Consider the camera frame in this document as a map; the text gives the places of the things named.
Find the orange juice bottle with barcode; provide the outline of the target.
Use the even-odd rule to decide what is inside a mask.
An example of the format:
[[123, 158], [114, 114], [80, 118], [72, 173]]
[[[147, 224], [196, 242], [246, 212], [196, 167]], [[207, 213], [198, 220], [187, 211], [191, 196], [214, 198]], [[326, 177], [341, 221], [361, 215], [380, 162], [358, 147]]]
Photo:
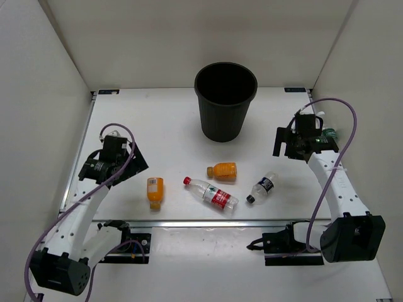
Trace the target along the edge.
[[151, 210], [159, 211], [164, 199], [164, 181], [160, 177], [150, 177], [147, 180], [147, 199]]

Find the clear bottle dark blue label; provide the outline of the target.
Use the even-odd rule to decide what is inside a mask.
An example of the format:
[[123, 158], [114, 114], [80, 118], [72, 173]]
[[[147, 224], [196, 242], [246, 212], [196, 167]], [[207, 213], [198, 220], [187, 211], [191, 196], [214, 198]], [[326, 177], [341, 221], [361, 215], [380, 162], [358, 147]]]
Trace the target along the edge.
[[269, 171], [252, 187], [251, 192], [246, 197], [246, 202], [248, 204], [261, 204], [265, 202], [277, 183], [278, 174]]

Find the clear bottle red label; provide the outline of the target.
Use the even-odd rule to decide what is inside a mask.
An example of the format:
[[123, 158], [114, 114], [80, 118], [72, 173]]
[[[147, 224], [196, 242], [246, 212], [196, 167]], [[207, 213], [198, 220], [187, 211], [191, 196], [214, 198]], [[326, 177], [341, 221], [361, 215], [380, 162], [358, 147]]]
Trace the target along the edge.
[[184, 188], [192, 198], [225, 216], [232, 216], [239, 200], [227, 191], [199, 179], [185, 177]]

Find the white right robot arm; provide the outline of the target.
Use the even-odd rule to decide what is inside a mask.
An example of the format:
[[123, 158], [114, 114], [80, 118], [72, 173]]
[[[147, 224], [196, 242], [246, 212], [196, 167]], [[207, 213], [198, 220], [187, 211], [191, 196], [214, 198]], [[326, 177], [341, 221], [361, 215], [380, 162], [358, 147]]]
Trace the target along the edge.
[[305, 161], [322, 188], [331, 214], [328, 225], [313, 220], [294, 221], [276, 233], [264, 233], [248, 250], [262, 250], [266, 258], [290, 257], [304, 252], [320, 252], [329, 262], [373, 260], [385, 231], [380, 215], [363, 204], [341, 164], [339, 148], [332, 137], [322, 135], [322, 118], [297, 113], [290, 124], [276, 131], [273, 155]]

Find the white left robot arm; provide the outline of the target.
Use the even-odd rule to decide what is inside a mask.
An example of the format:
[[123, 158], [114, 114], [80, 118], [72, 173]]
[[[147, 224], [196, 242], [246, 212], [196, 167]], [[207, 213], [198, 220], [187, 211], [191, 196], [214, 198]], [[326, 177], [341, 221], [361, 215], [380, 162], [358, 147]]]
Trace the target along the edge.
[[92, 283], [91, 272], [110, 252], [124, 252], [138, 241], [123, 220], [99, 224], [95, 236], [86, 239], [94, 215], [113, 186], [146, 170], [140, 150], [119, 135], [101, 137], [102, 148], [91, 153], [79, 172], [77, 192], [70, 207], [41, 236], [30, 253], [25, 275], [37, 285], [79, 296]]

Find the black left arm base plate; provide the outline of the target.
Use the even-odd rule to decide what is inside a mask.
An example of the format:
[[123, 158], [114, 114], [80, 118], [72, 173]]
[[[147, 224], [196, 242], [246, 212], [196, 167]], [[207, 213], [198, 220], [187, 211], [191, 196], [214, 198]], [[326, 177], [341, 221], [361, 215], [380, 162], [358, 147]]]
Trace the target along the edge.
[[152, 243], [151, 228], [130, 228], [122, 235], [125, 245], [106, 255], [101, 264], [148, 264]]

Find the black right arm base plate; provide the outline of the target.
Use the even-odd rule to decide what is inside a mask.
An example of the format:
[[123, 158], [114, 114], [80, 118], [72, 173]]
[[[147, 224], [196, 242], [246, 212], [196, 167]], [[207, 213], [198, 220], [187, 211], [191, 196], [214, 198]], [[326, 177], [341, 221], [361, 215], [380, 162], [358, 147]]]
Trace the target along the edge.
[[263, 233], [265, 266], [323, 266], [320, 253], [310, 253], [305, 244], [295, 241], [290, 232]]

